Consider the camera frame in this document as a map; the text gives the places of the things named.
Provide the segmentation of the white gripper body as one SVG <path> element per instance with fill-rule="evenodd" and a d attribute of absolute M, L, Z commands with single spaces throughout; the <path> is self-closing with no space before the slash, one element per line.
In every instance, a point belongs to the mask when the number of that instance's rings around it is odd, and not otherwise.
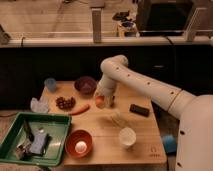
<path fill-rule="evenodd" d="M 103 75 L 97 84 L 96 95 L 111 97 L 116 91 L 117 83 L 110 77 Z"/>

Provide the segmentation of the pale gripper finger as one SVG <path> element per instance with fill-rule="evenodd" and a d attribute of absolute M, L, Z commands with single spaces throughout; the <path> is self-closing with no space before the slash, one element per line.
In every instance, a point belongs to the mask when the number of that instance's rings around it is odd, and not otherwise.
<path fill-rule="evenodd" d="M 111 108 L 114 104 L 114 96 L 109 96 L 105 98 L 105 107 L 106 108 Z"/>

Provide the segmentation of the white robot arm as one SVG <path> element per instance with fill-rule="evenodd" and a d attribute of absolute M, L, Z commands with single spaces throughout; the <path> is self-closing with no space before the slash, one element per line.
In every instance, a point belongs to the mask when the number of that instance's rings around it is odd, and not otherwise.
<path fill-rule="evenodd" d="M 134 72 L 124 55 L 106 58 L 96 96 L 111 98 L 121 82 L 180 121 L 175 171 L 213 171 L 213 95 L 193 95 Z"/>

